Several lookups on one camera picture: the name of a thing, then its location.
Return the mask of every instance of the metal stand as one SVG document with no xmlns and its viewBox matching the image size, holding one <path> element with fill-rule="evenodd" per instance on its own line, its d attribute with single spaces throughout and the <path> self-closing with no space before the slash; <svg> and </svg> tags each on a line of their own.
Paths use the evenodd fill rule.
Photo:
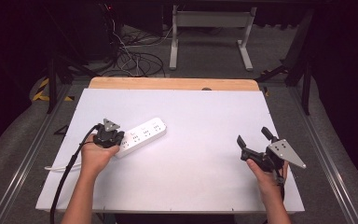
<svg viewBox="0 0 358 224">
<path fill-rule="evenodd" d="M 312 58 L 308 52 L 305 52 L 304 43 L 308 37 L 308 30 L 310 28 L 313 13 L 314 10 L 309 9 L 304 15 L 303 20 L 298 26 L 293 43 L 287 52 L 286 58 L 282 62 L 282 65 L 273 69 L 272 71 L 265 71 L 263 76 L 255 78 L 256 82 L 264 82 L 280 73 L 286 73 L 286 71 L 288 71 L 288 76 L 285 80 L 285 83 L 287 86 L 295 86 L 304 76 L 301 104 L 305 114 L 307 115 L 310 114 L 308 107 L 310 98 Z"/>
<path fill-rule="evenodd" d="M 176 69 L 179 41 L 177 28 L 181 27 L 245 27 L 242 40 L 238 40 L 243 63 L 247 71 L 253 71 L 253 66 L 246 49 L 246 43 L 251 33 L 255 19 L 256 7 L 250 12 L 205 12 L 205 11 L 177 11 L 178 6 L 173 6 L 172 11 L 172 45 L 170 69 Z"/>
<path fill-rule="evenodd" d="M 62 84 L 72 84 L 73 77 L 68 71 L 68 66 L 72 66 L 80 72 L 88 75 L 89 77 L 99 77 L 100 75 L 92 72 L 88 68 L 75 63 L 73 60 L 59 55 L 54 54 L 54 56 L 48 62 L 48 95 L 49 95 L 49 105 L 48 105 L 48 114 L 54 109 L 57 104 L 57 79 L 58 77 Z"/>
</svg>

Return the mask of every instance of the silver metal bracket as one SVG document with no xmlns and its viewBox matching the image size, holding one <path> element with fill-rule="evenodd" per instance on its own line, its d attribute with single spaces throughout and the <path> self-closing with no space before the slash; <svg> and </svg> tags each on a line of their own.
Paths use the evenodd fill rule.
<svg viewBox="0 0 358 224">
<path fill-rule="evenodd" d="M 119 129 L 120 125 L 115 124 L 114 122 L 110 121 L 109 119 L 103 119 L 103 126 L 106 132 L 112 132 L 115 129 Z"/>
<path fill-rule="evenodd" d="M 286 139 L 274 142 L 268 145 L 268 148 L 282 160 L 289 161 L 303 169 L 307 168 L 307 165 L 298 157 L 295 150 L 289 145 Z"/>
</svg>

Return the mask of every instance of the power strip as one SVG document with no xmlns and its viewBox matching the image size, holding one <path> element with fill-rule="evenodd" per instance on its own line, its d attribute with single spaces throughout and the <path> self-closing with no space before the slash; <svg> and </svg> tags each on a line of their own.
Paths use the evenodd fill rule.
<svg viewBox="0 0 358 224">
<path fill-rule="evenodd" d="M 115 157 L 122 158 L 160 138 L 166 132 L 167 126 L 159 118 L 151 119 L 136 128 L 126 131 L 121 141 L 120 151 L 116 153 Z"/>
</svg>

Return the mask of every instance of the table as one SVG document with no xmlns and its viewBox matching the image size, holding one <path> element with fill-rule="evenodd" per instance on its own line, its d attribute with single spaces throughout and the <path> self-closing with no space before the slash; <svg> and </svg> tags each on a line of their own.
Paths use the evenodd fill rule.
<svg viewBox="0 0 358 224">
<path fill-rule="evenodd" d="M 204 88 L 213 91 L 200 91 Z M 167 125 L 167 133 L 108 164 L 95 185 L 94 212 L 265 211 L 255 177 L 240 160 L 236 143 L 240 134 L 249 148 L 264 151 L 269 141 L 261 127 L 276 134 L 263 93 L 253 80 L 94 78 L 83 92 L 53 166 L 65 164 L 83 138 L 80 135 L 108 114 L 122 122 L 124 131 L 157 116 Z M 61 175 L 49 173 L 36 209 L 49 210 Z M 77 177 L 78 169 L 68 175 L 57 210 L 66 208 Z M 285 206 L 290 213 L 304 211 L 291 172 Z"/>
</svg>

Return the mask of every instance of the hand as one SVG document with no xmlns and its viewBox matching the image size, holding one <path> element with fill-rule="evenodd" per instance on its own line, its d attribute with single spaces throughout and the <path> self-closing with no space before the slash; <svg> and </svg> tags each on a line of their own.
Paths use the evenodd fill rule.
<svg viewBox="0 0 358 224">
<path fill-rule="evenodd" d="M 263 203 L 266 203 L 270 200 L 282 200 L 281 189 L 278 186 L 276 180 L 272 173 L 264 172 L 260 169 L 260 167 L 251 159 L 247 160 L 249 168 L 255 174 L 257 178 L 258 187 L 260 189 L 261 198 Z M 284 162 L 283 169 L 280 170 L 281 175 L 286 179 L 287 177 L 287 167 L 289 163 L 287 161 Z"/>
<path fill-rule="evenodd" d="M 95 134 L 87 138 L 86 144 L 81 149 L 80 175 L 96 178 L 110 159 L 118 153 L 119 147 L 99 147 L 92 142 L 93 135 Z"/>
</svg>

